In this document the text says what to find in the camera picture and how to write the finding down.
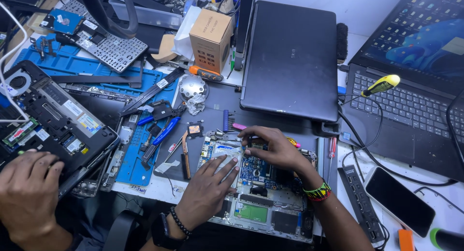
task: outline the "gray work mat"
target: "gray work mat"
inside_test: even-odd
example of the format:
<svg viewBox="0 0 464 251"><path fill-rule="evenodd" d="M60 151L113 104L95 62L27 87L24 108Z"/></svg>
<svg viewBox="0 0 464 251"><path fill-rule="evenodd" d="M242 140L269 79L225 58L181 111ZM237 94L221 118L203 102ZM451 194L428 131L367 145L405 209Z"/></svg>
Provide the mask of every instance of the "gray work mat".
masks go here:
<svg viewBox="0 0 464 251"><path fill-rule="evenodd" d="M236 93L234 91L234 87L217 84L217 83L208 83L210 92L208 98L205 101L205 110L201 111L195 116L192 116L188 111L185 111L181 117L181 120L174 127L174 130L164 139L162 142L158 158L155 163L155 168L157 168L169 154L169 148L172 144L177 143L182 135L187 130L187 122L194 122L203 120L202 126L204 127L203 133L207 131L216 131L216 129L223 130L223 110L228 110L229 113L234 114L234 116L230 116L235 118L235 122L245 125L245 126L252 126L252 125L259 125L265 127L272 127L280 129L286 136L294 138L298 143L301 144L301 148L313 151L316 151L316 139L317 136L313 135L311 129L311 121L307 119L297 119L293 117L284 117L279 115L272 115L268 113L261 113L261 112L253 112L253 111L244 111L240 109L239 102L240 102L240 93ZM177 108L177 106L182 102L180 94L176 99L176 105L173 108ZM230 134L238 134L239 131L229 131ZM190 163L190 173L193 177L195 172L197 171L198 161L200 159L201 147L203 146L203 137L195 137L192 139L187 138L187 147L188 147L188 156L189 156L189 163ZM319 159L323 158L324 165L324 178L327 180L328 177L328 164L330 159L328 158L328 148L330 140L326 139L324 142L324 156L318 156ZM182 154L182 147L179 146L177 150L172 154L167 162L172 163L175 160L181 161L181 154ZM330 180L331 187L336 189L336 176L337 176L337 164L336 161L337 156L332 163L332 172L330 176L332 177ZM164 174L154 171L154 175L159 177L166 177ZM179 164L178 166L170 167L165 174L170 179L174 180L184 180L182 175L182 166Z"/></svg>

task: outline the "black beaded bracelet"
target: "black beaded bracelet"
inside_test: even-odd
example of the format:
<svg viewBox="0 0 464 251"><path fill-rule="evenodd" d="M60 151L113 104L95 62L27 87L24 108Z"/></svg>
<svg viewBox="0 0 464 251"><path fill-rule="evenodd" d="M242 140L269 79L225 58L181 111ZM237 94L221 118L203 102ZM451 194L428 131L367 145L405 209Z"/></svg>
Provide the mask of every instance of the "black beaded bracelet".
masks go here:
<svg viewBox="0 0 464 251"><path fill-rule="evenodd" d="M184 234L186 234L187 236L191 236L192 235L192 232L188 231L187 228L185 228L182 223L180 222L179 218L177 218L177 215L174 211L174 207L171 207L171 215L172 217L174 218L174 221L176 222L176 224L180 227L180 229L182 230L182 232Z"/></svg>

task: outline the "white phone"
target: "white phone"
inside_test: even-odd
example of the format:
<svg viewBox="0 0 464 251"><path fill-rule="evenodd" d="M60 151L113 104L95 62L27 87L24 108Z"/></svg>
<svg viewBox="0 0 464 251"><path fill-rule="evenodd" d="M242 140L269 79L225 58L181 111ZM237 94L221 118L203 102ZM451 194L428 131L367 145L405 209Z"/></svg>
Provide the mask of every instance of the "white phone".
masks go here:
<svg viewBox="0 0 464 251"><path fill-rule="evenodd" d="M366 194L406 229L426 237L435 211L381 167L371 170L364 183Z"/></svg>

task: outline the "hand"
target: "hand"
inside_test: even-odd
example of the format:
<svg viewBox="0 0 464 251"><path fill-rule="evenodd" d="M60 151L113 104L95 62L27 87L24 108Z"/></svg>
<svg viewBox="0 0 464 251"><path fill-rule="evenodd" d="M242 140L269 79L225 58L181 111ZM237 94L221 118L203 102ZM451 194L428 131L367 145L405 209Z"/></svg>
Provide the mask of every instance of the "hand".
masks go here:
<svg viewBox="0 0 464 251"><path fill-rule="evenodd" d="M24 249L30 247L26 243L53 234L59 227L55 208L64 163L57 160L50 152L29 150L0 173L0 220L10 239Z"/></svg>
<svg viewBox="0 0 464 251"><path fill-rule="evenodd" d="M225 159L226 155L216 159L211 158L211 160L203 164L190 180L182 199L175 207L177 217L187 230L192 231L212 218L221 210L224 197L228 193L236 192L230 186L239 173L239 167L234 168L238 161L237 158L233 158L214 174L217 167Z"/></svg>
<svg viewBox="0 0 464 251"><path fill-rule="evenodd" d="M301 165L310 165L309 161L288 141L287 137L279 129L252 126L242 130L238 137L243 138L242 146L246 146L250 137L255 135L259 138L252 141L267 144L267 151L249 147L245 150L245 154L263 159L278 168L292 171L299 171Z"/></svg>

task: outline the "white cable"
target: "white cable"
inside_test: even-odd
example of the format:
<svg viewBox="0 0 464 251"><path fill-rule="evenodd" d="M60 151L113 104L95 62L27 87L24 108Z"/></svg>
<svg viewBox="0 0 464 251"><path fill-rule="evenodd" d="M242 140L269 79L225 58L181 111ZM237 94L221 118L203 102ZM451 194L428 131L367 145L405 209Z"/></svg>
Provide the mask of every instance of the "white cable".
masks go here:
<svg viewBox="0 0 464 251"><path fill-rule="evenodd" d="M18 25L18 27L21 29L21 31L23 31L23 34L24 34L24 39L23 41L21 41L21 43L16 46L15 48L13 48L11 51L9 51L7 54L5 54L5 56L3 56L2 58L0 58L0 65L3 63L3 61L5 61L11 54L15 53L21 46L23 46L24 43L26 43L27 41L27 32L26 30L22 27L22 25L20 24L20 22L18 22L18 20L15 18L15 16L13 14L10 13L10 11L8 10L8 8L6 8L3 3L0 2L0 6L3 8L3 10L5 10L5 12L11 17L11 19L13 19L13 21ZM0 122L17 122L17 123L23 123L23 122L27 122L29 121L29 118L27 117L27 115L24 113L24 111L21 110L21 108L18 106L18 104L16 102L13 101L13 99L11 98L10 96L10 92L8 91L7 89L7 82L5 81L5 78L3 77L3 72L2 70L0 70L0 83L3 84L3 89L5 90L5 96L8 98L8 101L11 103L11 105L13 105L16 110L21 114L21 116L23 116L24 120L22 119L0 119Z"/></svg>

